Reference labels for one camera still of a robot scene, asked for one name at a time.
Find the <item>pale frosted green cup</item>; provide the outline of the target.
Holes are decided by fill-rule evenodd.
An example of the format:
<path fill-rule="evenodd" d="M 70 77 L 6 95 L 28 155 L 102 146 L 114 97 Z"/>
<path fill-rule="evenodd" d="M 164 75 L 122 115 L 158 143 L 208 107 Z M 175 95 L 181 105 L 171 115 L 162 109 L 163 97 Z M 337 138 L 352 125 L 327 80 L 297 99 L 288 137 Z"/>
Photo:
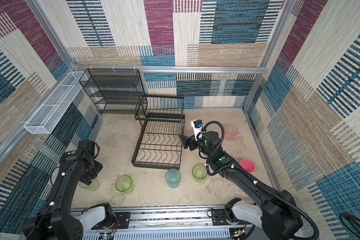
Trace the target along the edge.
<path fill-rule="evenodd" d="M 86 185 L 82 182 L 78 183 L 79 187 L 88 191 L 96 191 L 100 187 L 100 181 L 98 178 L 92 180 L 89 185 Z"/>

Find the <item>teal frosted cup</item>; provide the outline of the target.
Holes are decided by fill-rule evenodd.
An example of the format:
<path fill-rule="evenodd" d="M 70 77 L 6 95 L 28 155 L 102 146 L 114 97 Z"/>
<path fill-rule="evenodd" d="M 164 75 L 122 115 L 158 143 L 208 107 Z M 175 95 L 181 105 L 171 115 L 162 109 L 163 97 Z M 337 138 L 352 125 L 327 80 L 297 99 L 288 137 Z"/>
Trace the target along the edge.
<path fill-rule="evenodd" d="M 165 180 L 172 189 L 177 188 L 181 182 L 181 173 L 177 169 L 170 169 L 165 174 Z"/>

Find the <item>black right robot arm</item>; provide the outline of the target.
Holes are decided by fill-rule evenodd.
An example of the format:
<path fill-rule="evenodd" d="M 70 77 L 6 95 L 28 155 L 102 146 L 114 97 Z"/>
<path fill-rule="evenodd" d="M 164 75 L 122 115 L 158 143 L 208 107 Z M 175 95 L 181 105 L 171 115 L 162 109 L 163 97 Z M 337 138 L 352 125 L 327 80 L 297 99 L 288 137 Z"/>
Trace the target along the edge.
<path fill-rule="evenodd" d="M 233 157 L 218 147 L 221 139 L 217 132 L 206 132 L 202 139 L 179 135 L 184 149 L 198 150 L 207 157 L 213 172 L 228 179 L 244 191 L 260 208 L 260 227 L 271 240 L 289 240 L 303 226 L 300 213 L 292 208 L 296 205 L 293 196 L 286 190 L 281 192 L 259 181 L 245 171 Z"/>

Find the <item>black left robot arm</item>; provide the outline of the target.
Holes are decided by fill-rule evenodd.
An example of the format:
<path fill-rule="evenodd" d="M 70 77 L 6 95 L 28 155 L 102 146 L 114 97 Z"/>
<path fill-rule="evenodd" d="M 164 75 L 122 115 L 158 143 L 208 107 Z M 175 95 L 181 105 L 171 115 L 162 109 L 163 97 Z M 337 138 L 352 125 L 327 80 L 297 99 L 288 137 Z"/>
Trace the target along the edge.
<path fill-rule="evenodd" d="M 89 186 L 103 168 L 96 161 L 99 152 L 97 143 L 83 140 L 76 150 L 63 153 L 47 200 L 35 217 L 23 223 L 28 240 L 81 240 L 93 227 L 110 229 L 116 225 L 109 203 L 95 205 L 78 218 L 71 214 L 78 183 Z"/>

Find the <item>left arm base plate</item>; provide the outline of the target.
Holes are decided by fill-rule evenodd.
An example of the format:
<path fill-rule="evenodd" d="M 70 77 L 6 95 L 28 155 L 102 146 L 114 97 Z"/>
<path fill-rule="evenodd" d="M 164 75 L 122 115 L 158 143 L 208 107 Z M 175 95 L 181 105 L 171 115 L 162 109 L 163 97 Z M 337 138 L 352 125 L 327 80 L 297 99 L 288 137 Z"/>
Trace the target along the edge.
<path fill-rule="evenodd" d="M 127 229 L 129 227 L 130 216 L 130 212 L 113 212 L 112 217 L 106 217 L 105 220 L 96 224 L 91 230 Z"/>

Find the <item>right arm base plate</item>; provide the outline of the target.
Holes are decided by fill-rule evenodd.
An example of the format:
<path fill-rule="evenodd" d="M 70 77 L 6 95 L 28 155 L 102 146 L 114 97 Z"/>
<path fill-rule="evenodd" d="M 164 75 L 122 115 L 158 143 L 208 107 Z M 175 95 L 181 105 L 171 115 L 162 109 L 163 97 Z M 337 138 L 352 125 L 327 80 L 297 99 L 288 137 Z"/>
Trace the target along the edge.
<path fill-rule="evenodd" d="M 213 226 L 227 226 L 227 225 L 248 226 L 248 225 L 252 225 L 252 223 L 242 221 L 242 220 L 239 220 L 236 222 L 230 221 L 228 219 L 224 209 L 211 208 L 211 209 L 207 210 L 206 214 L 212 220 Z"/>

